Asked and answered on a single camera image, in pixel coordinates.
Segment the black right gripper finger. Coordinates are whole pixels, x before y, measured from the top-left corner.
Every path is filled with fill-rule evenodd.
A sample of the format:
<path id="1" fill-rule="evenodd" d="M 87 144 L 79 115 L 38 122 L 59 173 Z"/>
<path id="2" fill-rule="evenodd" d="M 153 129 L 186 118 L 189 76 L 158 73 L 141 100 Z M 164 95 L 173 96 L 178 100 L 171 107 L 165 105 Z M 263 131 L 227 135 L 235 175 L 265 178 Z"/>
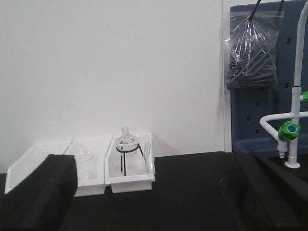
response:
<path id="1" fill-rule="evenodd" d="M 2 231 L 58 231 L 77 190 L 72 155 L 50 154 L 0 200 Z"/>

